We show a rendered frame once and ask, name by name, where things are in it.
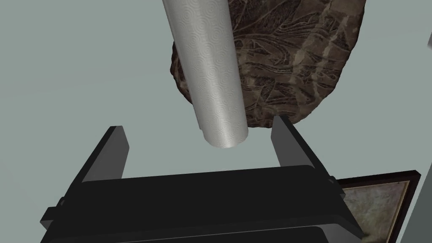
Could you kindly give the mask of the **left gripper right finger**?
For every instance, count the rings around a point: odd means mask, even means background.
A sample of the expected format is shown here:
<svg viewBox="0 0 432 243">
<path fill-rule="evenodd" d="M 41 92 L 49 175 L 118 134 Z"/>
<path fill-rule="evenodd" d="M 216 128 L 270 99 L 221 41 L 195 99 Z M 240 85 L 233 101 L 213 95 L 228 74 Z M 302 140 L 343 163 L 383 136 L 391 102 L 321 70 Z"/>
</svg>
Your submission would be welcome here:
<svg viewBox="0 0 432 243">
<path fill-rule="evenodd" d="M 330 182 L 330 175 L 287 116 L 275 116 L 271 141 L 282 171 L 291 181 Z"/>
</svg>

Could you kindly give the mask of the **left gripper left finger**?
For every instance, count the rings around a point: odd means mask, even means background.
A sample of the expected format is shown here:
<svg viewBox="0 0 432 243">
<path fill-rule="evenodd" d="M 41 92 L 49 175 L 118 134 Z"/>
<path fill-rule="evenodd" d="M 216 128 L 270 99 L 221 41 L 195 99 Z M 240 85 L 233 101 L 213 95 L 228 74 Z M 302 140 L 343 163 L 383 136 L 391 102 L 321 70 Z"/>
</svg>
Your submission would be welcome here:
<svg viewBox="0 0 432 243">
<path fill-rule="evenodd" d="M 91 155 L 80 182 L 121 179 L 129 148 L 123 126 L 110 127 Z"/>
</svg>

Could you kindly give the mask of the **brown leaf-patterned round plate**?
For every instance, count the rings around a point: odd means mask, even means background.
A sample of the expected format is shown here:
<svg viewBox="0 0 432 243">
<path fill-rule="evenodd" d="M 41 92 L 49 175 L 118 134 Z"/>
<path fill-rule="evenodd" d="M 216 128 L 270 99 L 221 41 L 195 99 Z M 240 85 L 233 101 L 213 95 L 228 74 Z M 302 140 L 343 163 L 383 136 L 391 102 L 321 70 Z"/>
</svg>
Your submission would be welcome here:
<svg viewBox="0 0 432 243">
<path fill-rule="evenodd" d="M 295 124 L 336 87 L 367 0 L 226 0 L 249 127 Z"/>
</svg>

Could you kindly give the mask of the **dark-framed picture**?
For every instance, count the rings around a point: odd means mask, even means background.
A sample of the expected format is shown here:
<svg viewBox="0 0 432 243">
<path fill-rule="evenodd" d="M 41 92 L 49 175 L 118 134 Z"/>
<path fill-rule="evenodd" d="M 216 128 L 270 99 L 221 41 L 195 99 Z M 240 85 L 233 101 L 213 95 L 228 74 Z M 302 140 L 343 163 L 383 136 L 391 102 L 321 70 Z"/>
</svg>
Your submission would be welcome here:
<svg viewBox="0 0 432 243">
<path fill-rule="evenodd" d="M 416 170 L 339 179 L 362 243 L 396 243 L 421 174 Z"/>
</svg>

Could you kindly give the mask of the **white paper towel roll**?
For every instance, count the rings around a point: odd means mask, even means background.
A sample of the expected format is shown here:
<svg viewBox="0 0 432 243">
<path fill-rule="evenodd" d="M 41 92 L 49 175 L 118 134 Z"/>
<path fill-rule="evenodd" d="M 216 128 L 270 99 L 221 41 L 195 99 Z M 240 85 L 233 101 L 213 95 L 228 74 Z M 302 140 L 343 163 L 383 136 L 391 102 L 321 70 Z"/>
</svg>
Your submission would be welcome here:
<svg viewBox="0 0 432 243">
<path fill-rule="evenodd" d="M 162 0 L 200 129 L 214 147 L 248 136 L 227 0 Z"/>
</svg>

